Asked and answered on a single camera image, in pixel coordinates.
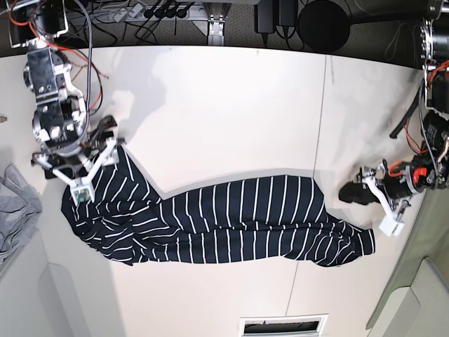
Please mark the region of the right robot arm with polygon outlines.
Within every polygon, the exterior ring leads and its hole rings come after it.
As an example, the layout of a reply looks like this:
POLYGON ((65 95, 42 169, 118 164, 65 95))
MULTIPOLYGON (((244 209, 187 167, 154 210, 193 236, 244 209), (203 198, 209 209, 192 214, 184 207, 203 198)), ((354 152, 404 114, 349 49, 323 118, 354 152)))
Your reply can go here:
POLYGON ((7 1, 6 13, 12 48, 27 51, 23 79, 35 97, 32 130, 40 149, 32 164, 42 167, 47 179, 71 181, 117 163, 115 149, 100 158, 108 140, 113 147, 122 142, 114 138, 116 121, 106 116, 91 127, 102 103, 91 102, 90 87, 82 91, 74 85, 71 50, 56 41, 69 31, 65 2, 7 1))

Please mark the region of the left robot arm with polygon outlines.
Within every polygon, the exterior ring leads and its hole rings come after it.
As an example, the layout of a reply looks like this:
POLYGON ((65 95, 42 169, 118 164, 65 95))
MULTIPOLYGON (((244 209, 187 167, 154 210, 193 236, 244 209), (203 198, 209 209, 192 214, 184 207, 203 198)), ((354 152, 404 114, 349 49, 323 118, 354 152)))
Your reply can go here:
POLYGON ((422 82, 403 118, 389 134, 407 133, 414 113, 419 114, 422 142, 410 134, 406 140, 414 156, 410 161, 377 168, 362 166, 339 191, 340 201, 368 205, 384 201, 385 209, 408 207, 410 198, 424 190, 448 188, 448 28, 437 20, 448 17, 447 1, 428 1, 415 50, 421 57, 422 82))

